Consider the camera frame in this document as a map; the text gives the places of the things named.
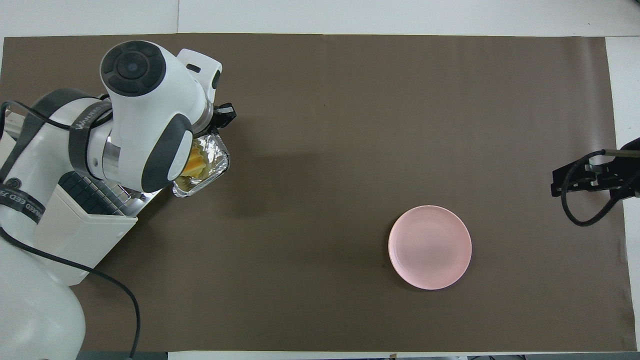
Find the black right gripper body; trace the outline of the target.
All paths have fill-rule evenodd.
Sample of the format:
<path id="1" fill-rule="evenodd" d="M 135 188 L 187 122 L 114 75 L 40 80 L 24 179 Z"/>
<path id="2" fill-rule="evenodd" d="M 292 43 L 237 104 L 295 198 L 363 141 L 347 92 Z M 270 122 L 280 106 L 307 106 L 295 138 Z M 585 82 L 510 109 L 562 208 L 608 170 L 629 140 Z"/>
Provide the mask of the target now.
<path id="1" fill-rule="evenodd" d="M 620 149 L 606 149 L 605 157 L 613 157 L 610 162 L 602 163 L 602 173 L 598 175 L 598 184 L 609 191 L 611 198 L 637 198 L 640 196 L 640 139 L 623 145 Z"/>

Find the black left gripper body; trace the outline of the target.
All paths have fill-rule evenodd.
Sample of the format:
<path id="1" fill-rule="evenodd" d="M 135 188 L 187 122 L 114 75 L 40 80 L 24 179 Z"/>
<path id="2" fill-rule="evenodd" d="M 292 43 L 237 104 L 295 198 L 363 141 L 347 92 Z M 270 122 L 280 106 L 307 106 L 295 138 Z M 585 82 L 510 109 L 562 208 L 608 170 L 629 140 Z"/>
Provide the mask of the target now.
<path id="1" fill-rule="evenodd" d="M 237 112 L 233 103 L 227 102 L 221 105 L 214 105 L 212 128 L 215 130 L 226 128 L 236 117 Z"/>

